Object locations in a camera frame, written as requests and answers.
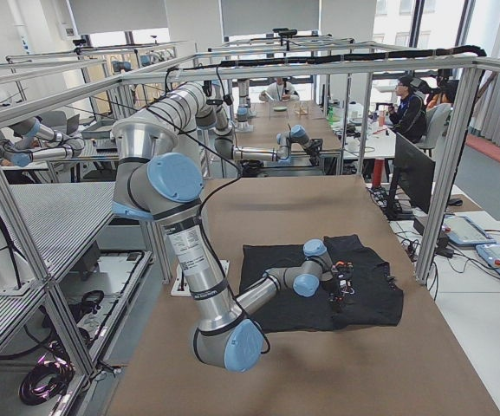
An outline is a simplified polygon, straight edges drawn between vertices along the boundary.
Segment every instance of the black jacket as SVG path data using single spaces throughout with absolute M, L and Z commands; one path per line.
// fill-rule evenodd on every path
M 417 143 L 426 132 L 426 110 L 423 99 L 409 94 L 401 101 L 398 111 L 390 114 L 393 131 L 400 133 L 412 143 Z

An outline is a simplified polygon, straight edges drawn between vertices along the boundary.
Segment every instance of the red floor strip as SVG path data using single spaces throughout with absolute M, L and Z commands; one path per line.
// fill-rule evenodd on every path
M 491 141 L 473 136 L 472 134 L 467 134 L 467 141 L 465 143 L 467 144 L 467 146 L 472 147 L 478 152 L 487 155 L 489 158 L 494 159 L 496 162 L 500 162 L 500 147 L 496 146 Z

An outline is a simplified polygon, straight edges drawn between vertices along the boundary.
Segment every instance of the black monitor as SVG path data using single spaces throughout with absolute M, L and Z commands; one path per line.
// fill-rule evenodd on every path
M 432 181 L 434 180 L 434 160 L 418 149 L 411 141 L 396 133 L 396 149 L 393 161 L 394 171 L 386 216 L 388 219 L 411 219 L 411 213 L 397 212 L 395 209 L 398 186 L 409 197 L 412 206 L 427 213 L 431 205 Z

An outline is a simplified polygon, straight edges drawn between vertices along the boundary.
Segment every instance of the red object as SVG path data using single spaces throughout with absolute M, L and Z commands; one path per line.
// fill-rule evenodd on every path
M 385 165 L 384 159 L 374 160 L 373 183 L 371 184 L 373 188 L 378 188 L 380 186 L 380 180 L 382 179 L 382 169 L 384 165 Z

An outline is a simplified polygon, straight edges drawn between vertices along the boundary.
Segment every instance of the person in white shirt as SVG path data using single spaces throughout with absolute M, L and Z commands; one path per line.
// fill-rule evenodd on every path
M 259 95 L 261 101 L 299 101 L 300 97 L 294 86 L 286 78 L 275 78 L 266 90 Z

